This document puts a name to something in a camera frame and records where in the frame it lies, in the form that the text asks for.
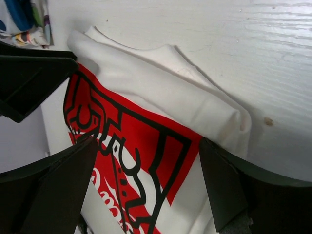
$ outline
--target white painted surface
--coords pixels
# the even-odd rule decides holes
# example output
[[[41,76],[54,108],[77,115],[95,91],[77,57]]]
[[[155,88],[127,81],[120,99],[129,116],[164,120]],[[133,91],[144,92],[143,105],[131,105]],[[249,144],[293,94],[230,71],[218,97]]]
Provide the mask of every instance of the white painted surface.
[[[0,173],[43,159],[47,151],[40,108],[21,123],[0,117]]]
[[[252,114],[249,161],[312,181],[312,0],[51,0],[49,11],[52,49],[90,25],[134,48],[176,45]],[[65,88],[42,106],[52,153],[70,144]]]

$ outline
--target white fabric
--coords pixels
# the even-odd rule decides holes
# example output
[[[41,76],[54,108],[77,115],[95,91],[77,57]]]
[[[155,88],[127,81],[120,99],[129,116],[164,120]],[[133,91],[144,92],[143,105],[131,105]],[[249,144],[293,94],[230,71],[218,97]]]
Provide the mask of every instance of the white fabric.
[[[94,28],[86,34],[99,42],[109,43],[95,43],[86,35],[73,31],[68,46],[78,58],[90,59],[98,65],[95,75],[105,78],[100,80],[103,86],[144,109],[169,116],[236,156],[246,157],[251,130],[248,112],[212,85],[173,47],[159,49],[152,60],[155,66],[148,60],[157,49],[137,51],[124,47]],[[125,53],[121,48],[146,59]]]
[[[110,40],[94,27],[85,34],[72,32],[68,46],[105,88],[245,157],[251,129],[248,112],[213,86],[174,47],[136,50]],[[91,206],[98,209],[101,204],[93,201]],[[90,209],[83,209],[82,214],[91,228],[97,226]],[[215,230],[211,219],[197,155],[171,206],[164,201],[156,227],[163,234],[210,234]]]
[[[115,222],[109,209],[101,199],[91,181],[83,201],[81,214],[94,234],[124,233],[119,224]]]

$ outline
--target colorful object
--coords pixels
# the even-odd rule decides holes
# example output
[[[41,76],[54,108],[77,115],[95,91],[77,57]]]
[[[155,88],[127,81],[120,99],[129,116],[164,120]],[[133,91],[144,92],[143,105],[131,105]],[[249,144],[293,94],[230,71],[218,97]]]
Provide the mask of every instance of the colorful object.
[[[11,42],[16,46],[33,45],[45,47],[50,45],[51,29],[46,0],[30,0],[26,2],[29,3],[27,5],[29,8],[27,15],[29,15],[30,11],[32,24],[29,27],[23,27],[24,30],[17,31],[12,29],[14,28],[12,24],[5,24],[3,21],[0,21],[0,36],[2,36],[2,38],[10,37]],[[7,21],[10,14],[12,14],[12,10],[6,11],[6,13],[5,18]],[[19,19],[17,16],[20,15],[22,15],[22,12],[14,11],[12,18]]]

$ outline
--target white sweatshirt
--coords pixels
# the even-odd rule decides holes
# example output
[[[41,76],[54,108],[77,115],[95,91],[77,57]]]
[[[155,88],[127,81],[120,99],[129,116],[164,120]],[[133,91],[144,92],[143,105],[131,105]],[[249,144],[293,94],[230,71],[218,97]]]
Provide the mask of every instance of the white sweatshirt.
[[[98,138],[92,180],[121,228],[204,233],[212,213],[199,140],[245,157],[248,112],[172,46],[131,49],[94,27],[72,32],[68,45],[81,66],[69,83],[65,119],[73,142],[84,133]]]

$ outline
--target printed design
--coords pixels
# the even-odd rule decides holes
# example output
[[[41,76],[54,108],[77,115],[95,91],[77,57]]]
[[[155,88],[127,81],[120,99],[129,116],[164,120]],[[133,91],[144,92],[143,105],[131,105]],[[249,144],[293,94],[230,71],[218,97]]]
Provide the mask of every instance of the printed design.
[[[157,234],[198,153],[200,135],[105,89],[80,65],[64,102],[73,143],[98,139],[92,181],[125,233]]]

